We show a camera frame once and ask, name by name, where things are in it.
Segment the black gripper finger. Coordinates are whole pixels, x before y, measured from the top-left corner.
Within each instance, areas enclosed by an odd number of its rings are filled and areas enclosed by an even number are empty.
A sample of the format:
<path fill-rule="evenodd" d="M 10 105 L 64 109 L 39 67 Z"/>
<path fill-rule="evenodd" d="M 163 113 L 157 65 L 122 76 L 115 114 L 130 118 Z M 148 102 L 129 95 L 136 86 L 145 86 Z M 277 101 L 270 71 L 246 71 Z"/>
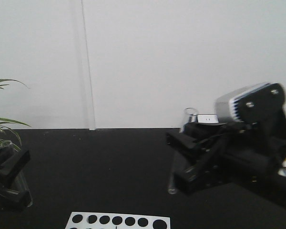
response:
<path fill-rule="evenodd" d="M 23 211 L 31 206 L 30 191 L 12 185 L 5 187 L 0 183 L 0 211 Z"/>
<path fill-rule="evenodd" d="M 197 149 L 195 138 L 179 132 L 167 132 L 166 144 L 179 151 L 194 151 Z"/>
<path fill-rule="evenodd" d="M 16 152 L 11 146 L 0 148 L 0 183 L 12 184 L 30 159 L 28 149 Z"/>

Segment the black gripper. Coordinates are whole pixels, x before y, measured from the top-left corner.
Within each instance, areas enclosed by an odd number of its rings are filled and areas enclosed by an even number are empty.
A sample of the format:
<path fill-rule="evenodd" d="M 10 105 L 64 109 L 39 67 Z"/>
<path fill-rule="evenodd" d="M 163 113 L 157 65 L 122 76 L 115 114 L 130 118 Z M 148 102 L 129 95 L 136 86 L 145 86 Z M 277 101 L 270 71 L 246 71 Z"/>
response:
<path fill-rule="evenodd" d="M 286 208 L 286 96 L 271 83 L 238 102 L 242 122 L 184 125 L 197 149 L 183 151 L 189 167 L 175 171 L 175 187 L 186 195 L 235 183 Z"/>

